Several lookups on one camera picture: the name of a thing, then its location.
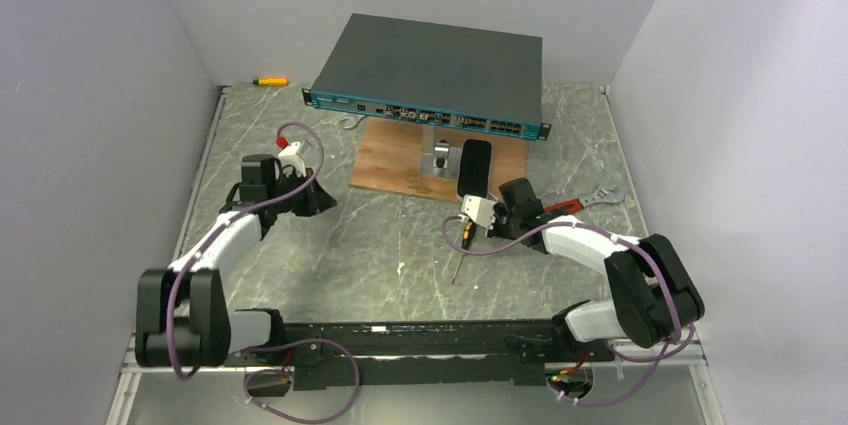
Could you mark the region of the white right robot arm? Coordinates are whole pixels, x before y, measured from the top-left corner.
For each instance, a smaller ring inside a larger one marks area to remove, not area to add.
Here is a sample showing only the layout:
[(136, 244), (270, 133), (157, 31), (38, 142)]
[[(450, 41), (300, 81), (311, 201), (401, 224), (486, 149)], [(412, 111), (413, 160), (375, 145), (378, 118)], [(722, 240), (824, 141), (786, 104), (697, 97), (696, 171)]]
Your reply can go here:
[(572, 260), (608, 282), (610, 299), (583, 301), (553, 317), (568, 344), (626, 338), (649, 348), (704, 316), (703, 299), (667, 237), (615, 235), (577, 218), (592, 205), (622, 201), (616, 188), (597, 187), (553, 205), (544, 205), (526, 178), (500, 185), (499, 192), (491, 236)]

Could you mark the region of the teal network switch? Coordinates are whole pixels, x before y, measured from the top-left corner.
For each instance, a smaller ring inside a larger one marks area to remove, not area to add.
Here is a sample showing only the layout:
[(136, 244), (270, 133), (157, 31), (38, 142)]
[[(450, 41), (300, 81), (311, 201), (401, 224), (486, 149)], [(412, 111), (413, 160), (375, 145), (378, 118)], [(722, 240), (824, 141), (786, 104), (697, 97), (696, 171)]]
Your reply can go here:
[(366, 117), (545, 140), (536, 36), (354, 13), (306, 105)]

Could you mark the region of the brown plywood board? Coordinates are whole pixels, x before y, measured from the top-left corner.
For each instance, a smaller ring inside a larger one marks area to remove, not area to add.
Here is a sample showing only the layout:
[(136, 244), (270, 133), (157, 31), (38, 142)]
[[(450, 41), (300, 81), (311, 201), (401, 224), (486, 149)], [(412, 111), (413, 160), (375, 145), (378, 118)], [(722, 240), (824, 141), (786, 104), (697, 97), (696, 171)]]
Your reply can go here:
[[(422, 128), (403, 121), (369, 118), (356, 156), (350, 185), (371, 191), (452, 202), (458, 199), (456, 179), (422, 176)], [(463, 146), (468, 139), (489, 141), (493, 147), (489, 191), (526, 175), (528, 143), (521, 139), (445, 127), (436, 128), (436, 139)]]

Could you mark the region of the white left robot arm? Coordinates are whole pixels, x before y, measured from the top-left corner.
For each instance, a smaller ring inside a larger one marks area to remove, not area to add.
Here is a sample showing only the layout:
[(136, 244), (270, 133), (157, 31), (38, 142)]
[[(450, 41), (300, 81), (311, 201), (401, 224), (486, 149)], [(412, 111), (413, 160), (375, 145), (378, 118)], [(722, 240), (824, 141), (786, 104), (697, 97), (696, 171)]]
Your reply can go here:
[(173, 367), (191, 375), (223, 364), (231, 351), (231, 314), (224, 275), (268, 234), (283, 214), (312, 217), (337, 201), (317, 171), (294, 156), (242, 158), (209, 231), (164, 268), (148, 269), (137, 284), (135, 359), (142, 367)]

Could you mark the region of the black umbrella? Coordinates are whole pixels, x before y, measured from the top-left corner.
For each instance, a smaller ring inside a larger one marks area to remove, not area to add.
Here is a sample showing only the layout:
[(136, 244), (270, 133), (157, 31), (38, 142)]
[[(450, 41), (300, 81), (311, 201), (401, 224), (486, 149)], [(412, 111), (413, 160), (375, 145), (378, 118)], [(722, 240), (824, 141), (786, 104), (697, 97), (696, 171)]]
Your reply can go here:
[(468, 139), (464, 142), (456, 181), (460, 200), (466, 196), (488, 197), (492, 155), (489, 141)]

